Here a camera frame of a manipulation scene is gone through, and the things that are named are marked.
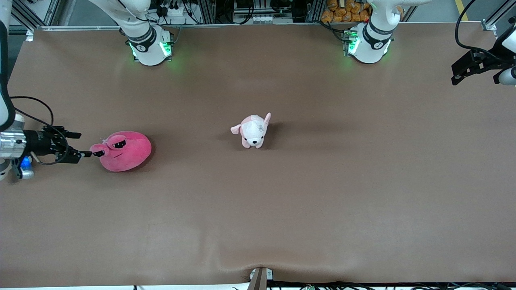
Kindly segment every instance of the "green led light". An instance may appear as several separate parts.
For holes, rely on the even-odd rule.
[[[159,42],[159,46],[161,46],[163,54],[165,56],[169,56],[170,55],[170,44]]]
[[[357,37],[357,38],[355,38],[355,40],[352,43],[349,44],[348,52],[351,54],[354,54],[355,52],[357,52],[357,48],[358,48],[359,44],[360,44],[360,38]]]
[[[134,57],[137,57],[137,56],[136,56],[136,52],[134,51],[134,47],[133,47],[133,45],[129,43],[129,47],[130,47],[130,48],[131,48],[131,50],[133,51],[133,55],[134,55]]]
[[[389,44],[391,43],[391,41],[389,40],[386,44],[385,44],[385,50],[383,51],[383,54],[386,54],[387,53],[387,50],[389,49]]]

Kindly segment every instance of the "plush dog ear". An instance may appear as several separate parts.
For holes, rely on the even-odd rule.
[[[240,133],[240,127],[242,127],[242,125],[238,124],[234,127],[231,127],[231,133],[237,135],[238,133]]]
[[[270,113],[267,113],[267,115],[265,116],[265,124],[268,125],[269,124],[269,120],[270,120]]]

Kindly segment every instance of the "pink blob plush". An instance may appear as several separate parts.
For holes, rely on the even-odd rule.
[[[121,131],[111,134],[102,144],[93,145],[90,151],[100,157],[104,168],[121,172],[142,164],[151,155],[152,145],[144,134]]]

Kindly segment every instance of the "brown table surface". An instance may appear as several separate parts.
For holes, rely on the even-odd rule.
[[[185,29],[157,67],[117,31],[37,31],[10,94],[48,102],[78,149],[133,130],[155,154],[133,172],[90,158],[2,183],[0,286],[237,283],[256,266],[304,282],[516,281],[515,90],[494,73],[451,85],[453,27],[400,25],[375,65],[320,26]],[[244,149],[230,127],[267,112],[264,147]]]

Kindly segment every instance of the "yellow floor line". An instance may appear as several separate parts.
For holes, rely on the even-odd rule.
[[[462,0],[455,0],[455,4],[457,4],[457,9],[459,9],[459,14],[461,14],[464,11],[464,4],[462,3]],[[462,21],[469,21],[467,19],[466,13],[464,13],[464,16],[462,17]]]

